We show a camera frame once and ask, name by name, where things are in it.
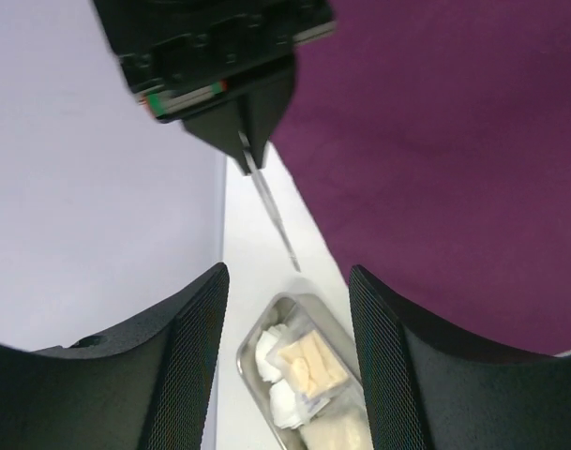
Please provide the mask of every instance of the black mechanical part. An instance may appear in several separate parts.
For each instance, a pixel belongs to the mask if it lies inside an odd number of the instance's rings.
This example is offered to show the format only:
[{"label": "black mechanical part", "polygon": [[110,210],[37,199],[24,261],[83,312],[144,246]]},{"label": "black mechanical part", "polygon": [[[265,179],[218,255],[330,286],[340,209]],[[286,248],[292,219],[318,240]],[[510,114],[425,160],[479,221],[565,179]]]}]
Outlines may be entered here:
[{"label": "black mechanical part", "polygon": [[258,167],[295,85],[294,48],[330,34],[326,0],[94,0],[131,93],[161,123]]}]

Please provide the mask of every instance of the stainless steel tray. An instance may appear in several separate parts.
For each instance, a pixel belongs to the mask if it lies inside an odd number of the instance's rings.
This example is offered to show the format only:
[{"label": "stainless steel tray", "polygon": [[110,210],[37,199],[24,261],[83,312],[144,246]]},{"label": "stainless steel tray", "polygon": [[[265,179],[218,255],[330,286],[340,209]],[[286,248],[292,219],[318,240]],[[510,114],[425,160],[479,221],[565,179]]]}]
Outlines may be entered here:
[{"label": "stainless steel tray", "polygon": [[256,344],[262,331],[267,330],[272,325],[287,321],[293,314],[307,316],[309,322],[323,336],[326,344],[350,372],[351,388],[362,393],[362,385],[353,340],[320,298],[311,294],[291,295],[284,293],[278,295],[268,305],[237,351],[237,368],[281,448],[283,450],[306,450],[306,446],[297,431],[280,429],[273,424],[268,394],[271,384],[264,382],[260,377],[255,359]]}]

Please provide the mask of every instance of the gray wall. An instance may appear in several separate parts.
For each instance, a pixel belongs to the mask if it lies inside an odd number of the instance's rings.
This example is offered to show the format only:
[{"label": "gray wall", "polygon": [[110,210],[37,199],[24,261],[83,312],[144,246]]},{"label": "gray wall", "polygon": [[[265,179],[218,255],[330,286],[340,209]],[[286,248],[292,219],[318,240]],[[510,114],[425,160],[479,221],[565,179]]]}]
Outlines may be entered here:
[{"label": "gray wall", "polygon": [[88,1],[0,1],[0,342],[69,345],[184,287],[221,257],[223,191],[222,156],[132,100]]}]

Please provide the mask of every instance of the purple backdrop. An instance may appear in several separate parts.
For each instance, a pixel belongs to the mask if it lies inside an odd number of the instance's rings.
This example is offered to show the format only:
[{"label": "purple backdrop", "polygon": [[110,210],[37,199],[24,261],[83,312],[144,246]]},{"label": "purple backdrop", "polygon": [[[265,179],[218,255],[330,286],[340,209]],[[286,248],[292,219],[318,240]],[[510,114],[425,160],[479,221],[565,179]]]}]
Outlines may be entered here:
[{"label": "purple backdrop", "polygon": [[571,0],[332,0],[275,144],[347,277],[571,348]]}]

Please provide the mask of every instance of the white table surface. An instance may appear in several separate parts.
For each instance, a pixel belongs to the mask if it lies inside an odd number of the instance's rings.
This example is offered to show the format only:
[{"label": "white table surface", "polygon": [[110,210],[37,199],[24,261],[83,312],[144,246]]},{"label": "white table surface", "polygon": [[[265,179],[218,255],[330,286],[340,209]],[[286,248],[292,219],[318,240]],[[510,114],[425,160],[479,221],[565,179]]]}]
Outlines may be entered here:
[{"label": "white table surface", "polygon": [[274,148],[264,175],[277,199],[302,275],[296,274],[249,177],[227,164],[224,261],[231,273],[218,365],[218,450],[279,446],[235,364],[237,348],[278,293],[317,293],[352,335],[348,289]]}]

